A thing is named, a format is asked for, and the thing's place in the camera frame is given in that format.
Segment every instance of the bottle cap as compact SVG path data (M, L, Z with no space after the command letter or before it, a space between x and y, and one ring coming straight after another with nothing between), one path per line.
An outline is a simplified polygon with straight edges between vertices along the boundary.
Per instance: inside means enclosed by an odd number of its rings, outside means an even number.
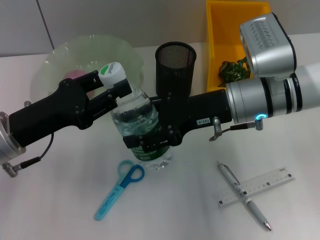
M106 89L111 89L114 84L127 78L126 72L119 62L112 62L105 65L99 71L99 78Z

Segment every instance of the gray wall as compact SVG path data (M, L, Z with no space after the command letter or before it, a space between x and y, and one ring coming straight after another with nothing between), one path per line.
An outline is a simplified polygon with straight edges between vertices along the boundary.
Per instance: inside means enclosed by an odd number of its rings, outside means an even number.
M114 35L134 47L206 37L205 0L38 1L55 47L81 34ZM269 2L288 34L320 33L320 0ZM0 0L0 31L0 57L52 50L36 0Z
M41 54L52 47L35 0L0 0L0 57Z

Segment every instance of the scissor blade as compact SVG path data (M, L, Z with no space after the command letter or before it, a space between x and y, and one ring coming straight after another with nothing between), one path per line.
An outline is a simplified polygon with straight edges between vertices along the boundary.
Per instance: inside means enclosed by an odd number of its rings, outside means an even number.
M125 189L116 184L109 195L105 198L101 206L99 207L98 211L95 214L95 220L100 221L102 220L110 208L115 204L117 199L121 196Z

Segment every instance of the pink object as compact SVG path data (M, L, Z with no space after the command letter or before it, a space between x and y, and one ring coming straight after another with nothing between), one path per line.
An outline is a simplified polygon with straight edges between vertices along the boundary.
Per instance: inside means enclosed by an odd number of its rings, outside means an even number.
M87 74L87 72L84 70L80 70L80 69L72 70L72 71L69 71L66 75L64 75L63 79L76 79L76 78L81 77L85 74ZM94 96L94 94L95 94L94 90L86 93L86 95L90 99Z

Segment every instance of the screw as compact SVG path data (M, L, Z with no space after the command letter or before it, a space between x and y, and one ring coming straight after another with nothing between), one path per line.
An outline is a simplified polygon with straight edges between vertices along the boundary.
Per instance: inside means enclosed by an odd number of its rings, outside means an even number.
M31 105L31 102L30 102L30 101L25 101L23 105L24 105L24 107L26 108L26 107L28 107L28 106Z

